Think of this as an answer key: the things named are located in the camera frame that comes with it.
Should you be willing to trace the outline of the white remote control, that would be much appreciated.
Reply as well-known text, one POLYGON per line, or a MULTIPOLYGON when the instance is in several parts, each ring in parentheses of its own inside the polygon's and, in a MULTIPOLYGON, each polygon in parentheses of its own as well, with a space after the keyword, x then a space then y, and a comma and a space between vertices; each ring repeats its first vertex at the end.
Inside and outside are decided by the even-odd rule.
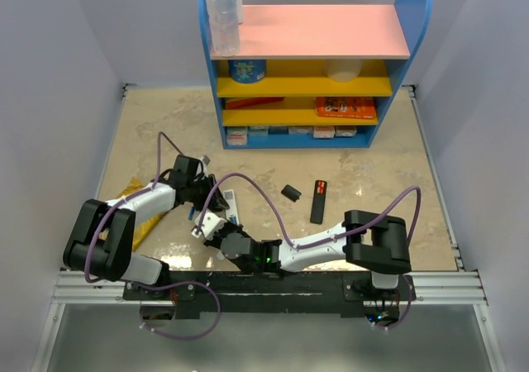
POLYGON ((236 206, 235 192, 232 189, 229 189, 225 190, 222 194, 228 204, 228 209, 226 210, 226 219, 233 224, 239 225, 240 220, 236 206))

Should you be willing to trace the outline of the black battery cover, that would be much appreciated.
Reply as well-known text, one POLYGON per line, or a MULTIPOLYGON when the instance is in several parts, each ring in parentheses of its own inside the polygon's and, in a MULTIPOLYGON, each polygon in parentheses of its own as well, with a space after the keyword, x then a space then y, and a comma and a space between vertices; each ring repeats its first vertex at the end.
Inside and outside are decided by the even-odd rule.
POLYGON ((301 197, 301 192, 289 184, 284 186, 284 188, 281 190, 281 194, 294 203, 297 202, 301 197))

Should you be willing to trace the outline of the black remote control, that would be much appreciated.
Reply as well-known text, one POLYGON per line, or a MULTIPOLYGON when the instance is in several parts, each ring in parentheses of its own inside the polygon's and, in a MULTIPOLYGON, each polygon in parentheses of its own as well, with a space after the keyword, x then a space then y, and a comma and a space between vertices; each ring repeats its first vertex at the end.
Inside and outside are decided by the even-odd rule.
POLYGON ((326 203, 326 188, 327 182, 324 180, 316 180, 313 197, 312 197, 312 207, 310 215, 310 223, 322 224, 325 211, 326 203))

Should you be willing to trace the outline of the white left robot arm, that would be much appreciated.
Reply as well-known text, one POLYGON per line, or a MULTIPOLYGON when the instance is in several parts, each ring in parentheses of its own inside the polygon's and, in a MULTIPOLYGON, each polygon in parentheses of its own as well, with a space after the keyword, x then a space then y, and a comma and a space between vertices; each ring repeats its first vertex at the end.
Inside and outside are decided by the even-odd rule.
POLYGON ((202 159, 179 155, 172 168, 159 171, 132 194, 84 202, 64 248, 64 266, 83 271, 91 284, 102 279, 135 282, 151 298, 165 298, 172 284, 169 265, 133 250, 135 229, 185 203, 197 212, 227 210, 228 202, 213 188, 216 178, 206 167, 202 159))

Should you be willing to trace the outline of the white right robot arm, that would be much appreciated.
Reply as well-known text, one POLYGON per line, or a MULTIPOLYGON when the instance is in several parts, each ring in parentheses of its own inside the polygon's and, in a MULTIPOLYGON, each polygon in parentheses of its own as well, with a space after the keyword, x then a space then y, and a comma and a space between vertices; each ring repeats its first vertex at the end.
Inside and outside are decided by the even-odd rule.
POLYGON ((368 289, 379 300, 394 294, 398 277, 412 271, 406 222, 372 212, 348 211, 342 223, 292 241, 257 241, 241 226, 206 212, 205 218, 195 219, 192 235, 246 274, 283 277, 344 260, 371 272, 368 289))

